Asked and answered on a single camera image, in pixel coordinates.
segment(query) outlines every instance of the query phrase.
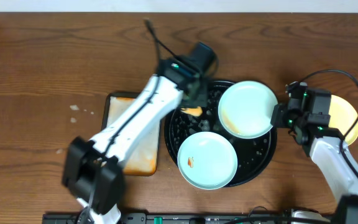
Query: wood grain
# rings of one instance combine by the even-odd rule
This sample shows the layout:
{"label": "wood grain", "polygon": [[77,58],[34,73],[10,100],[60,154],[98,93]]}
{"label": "wood grain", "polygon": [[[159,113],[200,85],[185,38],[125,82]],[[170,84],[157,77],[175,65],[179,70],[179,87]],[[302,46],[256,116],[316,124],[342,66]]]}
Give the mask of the wood grain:
{"label": "wood grain", "polygon": [[[108,93],[143,89],[155,68],[144,17],[173,51],[185,54],[203,41],[219,55],[218,78],[260,80],[279,100],[287,98],[285,84],[316,70],[343,69],[358,79],[358,14],[0,13],[0,223],[40,223],[45,212],[80,209],[60,184],[65,153],[57,151],[100,130]],[[358,108],[357,89],[344,77],[309,84]],[[351,151],[358,161],[358,140]],[[322,173],[286,130],[272,162],[247,184],[192,187],[161,138],[156,173],[128,177],[127,186],[121,208],[153,213],[336,207]]]}

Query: green connector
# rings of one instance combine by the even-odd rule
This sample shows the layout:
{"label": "green connector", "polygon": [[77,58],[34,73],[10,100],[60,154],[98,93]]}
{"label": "green connector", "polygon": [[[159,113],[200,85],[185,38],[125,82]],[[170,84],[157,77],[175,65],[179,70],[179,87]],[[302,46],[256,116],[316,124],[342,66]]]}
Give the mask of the green connector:
{"label": "green connector", "polygon": [[162,224],[162,217],[154,217],[154,224]]}

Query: yellow object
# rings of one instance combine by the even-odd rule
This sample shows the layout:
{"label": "yellow object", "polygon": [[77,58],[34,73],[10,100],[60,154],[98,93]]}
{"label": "yellow object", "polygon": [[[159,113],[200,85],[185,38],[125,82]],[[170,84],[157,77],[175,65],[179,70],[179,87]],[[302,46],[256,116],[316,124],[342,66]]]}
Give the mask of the yellow object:
{"label": "yellow object", "polygon": [[[328,126],[338,128],[342,134],[352,126],[358,114],[354,107],[339,96],[331,95],[331,104],[328,114],[331,116]],[[345,142],[351,145],[358,137],[358,122],[352,131],[346,136]]]}
{"label": "yellow object", "polygon": [[186,108],[186,109],[182,109],[182,112],[186,113],[186,114],[190,114],[193,116],[200,116],[201,114],[203,114],[203,110],[201,109],[201,107],[197,107],[197,108]]}

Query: cable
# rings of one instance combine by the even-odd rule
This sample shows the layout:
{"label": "cable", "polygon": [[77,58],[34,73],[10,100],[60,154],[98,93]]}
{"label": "cable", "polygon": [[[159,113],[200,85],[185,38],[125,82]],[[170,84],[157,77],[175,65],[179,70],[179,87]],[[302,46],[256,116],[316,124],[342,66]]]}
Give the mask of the cable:
{"label": "cable", "polygon": [[[83,208],[83,209],[80,211],[80,213],[76,216],[76,218],[75,218],[75,220],[74,220],[74,224],[78,224],[78,222],[80,221],[80,218],[83,216],[83,213],[84,213],[87,209],[88,209],[88,206],[85,207],[85,208]],[[84,222],[86,223],[86,221],[84,221],[84,220],[86,220],[86,219],[89,219],[89,217],[87,216],[86,218],[81,219],[81,222],[80,222],[80,223],[84,223]]]}
{"label": "cable", "polygon": [[[159,66],[160,62],[161,62],[161,52],[160,52],[160,47],[158,44],[158,39],[155,36],[155,32],[154,29],[152,27],[152,23],[149,20],[145,20],[145,25],[147,27],[147,29],[149,30],[149,32],[152,34],[152,36],[154,37],[154,42],[155,42],[155,51],[157,53],[157,63]],[[148,104],[150,103],[151,99],[153,98],[155,92],[157,91],[157,88],[160,84],[160,75],[157,74],[157,81],[155,83],[155,86],[151,92],[151,94],[149,95],[149,97],[144,101],[144,103],[135,111],[135,113],[133,113],[131,115],[131,117],[129,117],[124,124],[121,125],[121,127],[113,134],[113,136],[111,136],[110,141],[108,142],[108,145],[106,146],[106,149],[104,150],[104,152],[102,153],[101,157],[102,157],[102,161],[100,162],[100,164],[102,165],[103,162],[105,162],[107,160],[106,155],[109,152],[111,146],[115,143],[116,138],[118,137],[118,135],[120,134],[120,132],[130,123],[130,121],[132,121],[132,119],[134,119],[134,117],[140,112],[142,111],[142,109]],[[98,167],[98,169],[95,171],[96,175],[93,181],[93,185],[92,185],[92,190],[91,190],[91,194],[89,196],[89,202],[88,202],[88,209],[86,211],[86,218],[90,217],[90,213],[91,213],[91,208],[93,205],[93,200],[94,200],[94,195],[95,195],[95,191],[96,191],[96,183],[98,182],[99,176],[100,176],[100,170],[101,170],[101,166]]]}
{"label": "cable", "polygon": [[[351,75],[350,73],[347,73],[345,71],[342,71],[342,70],[336,70],[336,69],[327,69],[327,70],[321,70],[321,71],[317,71],[317,72],[313,72],[311,74],[309,74],[308,76],[302,78],[295,86],[294,88],[296,88],[297,86],[300,85],[301,82],[305,81],[306,79],[312,77],[313,75],[317,75],[317,74],[320,74],[320,73],[328,73],[328,72],[336,72],[336,73],[341,73],[347,77],[349,77],[357,86],[357,89],[358,89],[358,81],[356,78],[354,78],[353,75]],[[339,149],[340,149],[340,152],[342,154],[342,157],[344,158],[346,164],[349,166],[349,168],[353,171],[354,175],[357,177],[358,179],[358,171],[356,171],[356,169],[354,168],[354,166],[352,165],[352,163],[349,161],[349,159],[347,158],[346,156],[346,153],[345,153],[345,150],[343,149],[343,142],[346,138],[346,136],[352,131],[352,129],[356,126],[358,122],[358,116],[356,118],[356,120],[353,122],[352,126],[349,128],[349,130],[346,131],[344,137],[341,139],[341,142],[339,143]]]}
{"label": "cable", "polygon": [[255,209],[257,208],[263,208],[264,210],[268,211],[267,208],[263,207],[263,206],[256,206],[255,208],[253,208],[249,213],[248,213],[248,218],[251,217],[252,213],[255,211]]}
{"label": "cable", "polygon": [[[145,19],[145,25],[147,30],[150,32],[150,34],[152,35],[155,44],[156,45],[161,45],[165,50],[167,50],[175,59],[177,59],[180,62],[186,62],[186,63],[190,63],[195,69],[197,69],[197,71],[200,73],[200,75],[202,76],[203,72],[202,70],[199,68],[199,66],[197,66],[197,64],[193,63],[190,60],[187,60],[181,56],[178,56],[177,54],[175,54],[171,49],[169,49],[163,42],[160,41],[160,39],[158,39],[158,37],[155,35],[155,31],[152,28],[152,23],[149,19]],[[218,56],[216,55],[215,52],[213,52],[214,56],[215,56],[215,69],[205,78],[211,78],[215,75],[215,73],[217,72],[218,68],[219,68],[219,59]]]}
{"label": "cable", "polygon": [[274,221],[274,222],[298,222],[298,223],[308,223],[308,224],[328,224],[329,222],[321,221],[321,220],[314,220],[310,218],[295,218],[295,217],[247,217],[247,218],[239,218],[237,220],[229,221],[225,224],[237,224],[237,223],[244,223],[244,222],[267,222],[267,221]]}

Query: black plate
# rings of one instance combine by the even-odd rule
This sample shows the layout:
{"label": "black plate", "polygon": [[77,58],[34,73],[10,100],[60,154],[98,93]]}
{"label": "black plate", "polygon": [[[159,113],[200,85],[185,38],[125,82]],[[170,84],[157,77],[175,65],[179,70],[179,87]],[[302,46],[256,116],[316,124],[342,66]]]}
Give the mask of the black plate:
{"label": "black plate", "polygon": [[182,113],[176,109],[165,118],[165,144],[172,160],[178,165],[178,151],[182,142],[190,135],[200,131],[211,131],[225,137],[234,147],[238,159],[235,176],[225,187],[244,184],[258,176],[272,160],[276,143],[277,130],[255,139],[240,139],[229,134],[218,118],[218,104],[222,94],[234,82],[225,80],[211,81],[208,87],[208,105],[203,108],[200,117]]}

